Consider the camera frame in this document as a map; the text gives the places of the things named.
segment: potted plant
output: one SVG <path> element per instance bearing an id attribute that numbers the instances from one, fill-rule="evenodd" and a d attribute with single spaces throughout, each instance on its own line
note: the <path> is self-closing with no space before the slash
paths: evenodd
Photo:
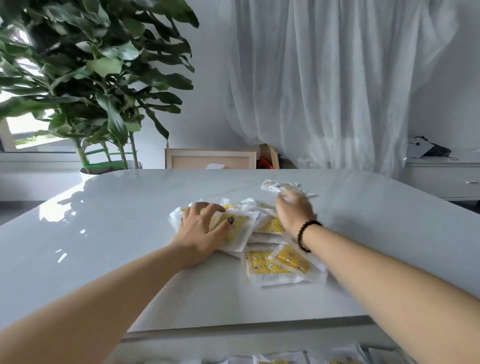
<path id="1" fill-rule="evenodd" d="M 127 144 L 139 167 L 134 133 L 144 119 L 140 109 L 168 140 L 154 110 L 180 113 L 182 100 L 167 90 L 193 85 L 150 62 L 184 65 L 194 72 L 187 58 L 190 45 L 175 25 L 199 26 L 184 0 L 4 1 L 0 16 L 0 89 L 14 95 L 0 103 L 0 119 L 32 113 L 48 122 L 48 130 L 38 134 L 71 139 L 91 174 L 105 167 L 127 168 Z M 134 89 L 139 82 L 144 86 Z M 108 151 L 109 143 L 118 153 Z M 87 152 L 91 145 L 101 148 Z M 98 152 L 107 160 L 90 164 L 88 155 Z M 119 154 L 120 161 L 113 161 L 112 154 Z"/>

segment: wooden frame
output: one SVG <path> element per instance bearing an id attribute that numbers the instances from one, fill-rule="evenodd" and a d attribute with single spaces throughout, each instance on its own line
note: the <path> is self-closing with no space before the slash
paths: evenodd
<path id="1" fill-rule="evenodd" d="M 257 168 L 257 152 L 165 148 L 165 169 L 204 170 L 211 163 L 225 164 L 225 169 L 254 170 Z"/>

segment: white table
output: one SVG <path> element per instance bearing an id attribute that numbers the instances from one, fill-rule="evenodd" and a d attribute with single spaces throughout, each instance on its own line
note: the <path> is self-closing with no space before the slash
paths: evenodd
<path id="1" fill-rule="evenodd" d="M 222 197 L 273 202 L 260 191 L 265 178 L 301 183 L 318 194 L 311 202 L 327 227 L 480 297 L 480 216 L 380 175 L 129 170 L 95 177 L 0 227 L 0 328 L 167 244 L 168 214 L 178 206 Z M 169 282 L 131 331 L 361 315 L 332 280 L 259 289 L 239 260 L 216 253 Z"/>

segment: white curtain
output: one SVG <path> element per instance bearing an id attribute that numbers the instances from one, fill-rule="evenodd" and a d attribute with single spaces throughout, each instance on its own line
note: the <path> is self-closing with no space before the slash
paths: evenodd
<path id="1" fill-rule="evenodd" d="M 449 0 L 218 0 L 227 118 L 299 168 L 396 178 L 410 95 L 456 30 Z"/>

